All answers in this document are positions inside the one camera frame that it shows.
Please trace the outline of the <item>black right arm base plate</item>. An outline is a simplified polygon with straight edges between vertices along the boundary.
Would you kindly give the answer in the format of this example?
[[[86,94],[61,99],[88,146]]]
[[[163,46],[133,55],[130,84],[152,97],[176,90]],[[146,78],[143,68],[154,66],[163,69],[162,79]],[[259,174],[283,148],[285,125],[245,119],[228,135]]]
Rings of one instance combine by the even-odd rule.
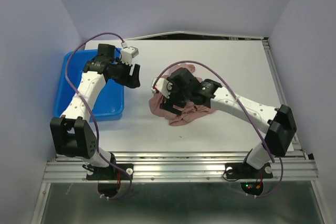
[[[255,169],[247,163],[226,163],[222,177],[228,181],[271,179],[273,178],[270,163],[266,163],[260,169]]]

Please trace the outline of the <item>aluminium table frame rail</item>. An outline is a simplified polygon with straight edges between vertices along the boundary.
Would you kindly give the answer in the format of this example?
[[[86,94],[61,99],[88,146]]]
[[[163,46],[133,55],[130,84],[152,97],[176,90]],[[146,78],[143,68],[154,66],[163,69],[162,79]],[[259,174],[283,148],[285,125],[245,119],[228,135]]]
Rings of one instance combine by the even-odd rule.
[[[286,102],[266,38],[173,40],[130,38],[138,47],[141,88],[126,90],[123,118],[100,124],[101,146],[119,163],[132,163],[130,193],[101,199],[78,159],[47,163],[33,223],[330,223],[319,172],[297,138],[264,180],[271,195],[245,195],[227,182],[226,164],[241,162],[258,143],[253,128],[216,113],[185,127],[170,127],[148,109],[152,78],[183,59],[203,62],[240,93],[261,104]]]

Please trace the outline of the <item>pink pleated skirt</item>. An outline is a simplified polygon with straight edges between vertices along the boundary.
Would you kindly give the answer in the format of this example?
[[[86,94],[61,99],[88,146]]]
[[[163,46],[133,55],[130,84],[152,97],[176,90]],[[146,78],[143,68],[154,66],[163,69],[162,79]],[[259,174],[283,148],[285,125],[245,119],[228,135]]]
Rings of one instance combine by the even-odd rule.
[[[193,64],[186,64],[182,63],[179,65],[174,65],[169,69],[169,74],[164,76],[163,78],[167,79],[175,70],[179,68],[187,68],[192,74],[195,71],[195,66]],[[169,121],[170,126],[182,126],[185,124],[188,124],[198,118],[201,118],[203,116],[206,116],[207,114],[211,114],[214,112],[213,109],[209,108],[209,99],[212,97],[208,94],[207,91],[201,91],[199,88],[198,93],[204,98],[204,104],[203,105],[196,105],[193,102],[188,102],[186,107],[181,109],[182,115],[178,116],[173,113],[170,113],[168,111],[164,111],[160,109],[160,104],[165,98],[160,93],[155,93],[153,95],[153,98],[149,100],[149,107],[152,114],[164,117]]]

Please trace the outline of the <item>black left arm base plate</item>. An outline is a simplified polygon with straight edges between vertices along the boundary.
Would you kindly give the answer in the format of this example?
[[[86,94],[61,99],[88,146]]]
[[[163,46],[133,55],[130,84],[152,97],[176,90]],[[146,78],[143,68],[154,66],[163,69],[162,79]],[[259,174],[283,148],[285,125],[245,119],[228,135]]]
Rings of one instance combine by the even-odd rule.
[[[82,168],[87,171],[86,180],[129,180],[128,175],[112,166],[93,167],[84,164]]]

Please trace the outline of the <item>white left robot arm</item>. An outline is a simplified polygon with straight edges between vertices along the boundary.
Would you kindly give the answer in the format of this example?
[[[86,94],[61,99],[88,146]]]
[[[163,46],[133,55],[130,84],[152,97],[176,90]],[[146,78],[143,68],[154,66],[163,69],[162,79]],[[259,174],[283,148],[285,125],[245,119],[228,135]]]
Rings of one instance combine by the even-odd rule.
[[[116,175],[116,159],[112,153],[100,148],[99,132],[91,129],[89,121],[96,120],[92,110],[109,80],[131,89],[140,86],[140,66],[132,63],[138,54],[138,48],[125,43],[120,50],[113,45],[99,44],[96,55],[83,67],[79,85],[70,84],[74,95],[68,106],[59,117],[50,121],[57,154],[76,157],[98,167],[106,179]]]

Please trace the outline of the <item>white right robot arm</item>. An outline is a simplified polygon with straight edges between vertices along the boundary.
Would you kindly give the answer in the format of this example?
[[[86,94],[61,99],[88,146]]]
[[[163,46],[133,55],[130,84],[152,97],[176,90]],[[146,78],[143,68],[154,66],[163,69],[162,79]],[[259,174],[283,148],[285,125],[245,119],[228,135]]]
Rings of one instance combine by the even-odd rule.
[[[227,85],[211,79],[199,81],[188,69],[179,68],[167,78],[155,78],[152,91],[164,96],[160,108],[181,115],[188,102],[228,113],[250,123],[261,137],[242,163],[227,163],[228,180],[272,178],[270,162],[284,157],[297,131],[292,109],[282,104],[276,108],[235,94]]]

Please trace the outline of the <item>blue plastic bin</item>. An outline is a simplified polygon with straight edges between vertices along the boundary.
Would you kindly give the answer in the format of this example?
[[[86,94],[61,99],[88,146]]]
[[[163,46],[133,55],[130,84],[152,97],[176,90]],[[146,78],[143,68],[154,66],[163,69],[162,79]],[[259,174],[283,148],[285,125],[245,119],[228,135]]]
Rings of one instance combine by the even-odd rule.
[[[75,91],[69,85],[65,78],[65,67],[72,52],[65,55],[60,74],[56,100],[54,103],[53,114],[55,117],[60,117],[61,113],[70,104]],[[97,49],[79,50],[71,57],[68,66],[68,78],[75,87],[79,87],[82,70],[87,63],[98,54]],[[122,117],[124,109],[124,86],[109,80],[104,88],[99,93],[97,100],[92,109],[94,116],[98,122],[100,121],[115,121]]]

